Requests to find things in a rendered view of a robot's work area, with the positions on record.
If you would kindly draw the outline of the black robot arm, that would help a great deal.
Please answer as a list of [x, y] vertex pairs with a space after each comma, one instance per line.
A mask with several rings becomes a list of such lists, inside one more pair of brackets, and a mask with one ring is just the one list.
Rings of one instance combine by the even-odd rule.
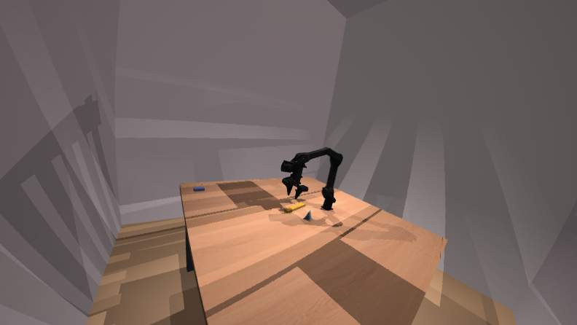
[[[325, 187], [323, 187], [322, 190], [322, 195], [324, 201], [323, 201], [323, 205], [321, 206], [323, 209], [330, 211], [333, 210], [332, 208], [332, 203], [336, 202], [336, 199], [334, 198], [334, 180], [337, 174], [337, 168], [338, 166], [341, 164], [343, 156], [340, 153], [337, 153], [333, 150], [331, 150], [331, 148], [325, 147], [322, 149], [318, 149], [312, 152], [302, 152], [302, 153], [297, 153], [296, 156], [290, 161], [286, 161], [284, 160], [282, 165], [281, 165], [281, 171], [283, 172], [288, 172], [288, 173], [295, 173], [298, 175], [302, 175], [302, 170], [303, 168], [306, 168], [305, 163], [308, 162], [309, 160], [316, 158], [316, 157], [320, 157], [323, 155], [328, 155], [330, 156], [330, 162], [331, 162], [331, 168], [330, 168], [330, 172], [329, 172], [329, 178], [327, 181], [327, 185]], [[287, 186], [291, 186], [291, 185], [295, 185], [296, 184], [296, 179], [295, 177], [292, 177], [292, 175], [290, 177], [286, 177], [283, 179], [283, 184], [287, 187]]]

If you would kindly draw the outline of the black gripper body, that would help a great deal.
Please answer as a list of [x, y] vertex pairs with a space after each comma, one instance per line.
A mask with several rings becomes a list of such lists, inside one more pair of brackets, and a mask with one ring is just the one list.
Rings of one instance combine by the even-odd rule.
[[305, 185], [300, 185], [301, 184], [300, 180], [302, 178], [302, 175], [298, 175], [295, 173], [292, 173], [291, 175], [292, 175], [292, 177], [295, 177], [295, 179], [296, 179], [296, 184], [294, 186], [297, 187], [297, 190], [300, 192], [308, 192], [308, 190], [309, 190], [308, 187], [306, 187]]

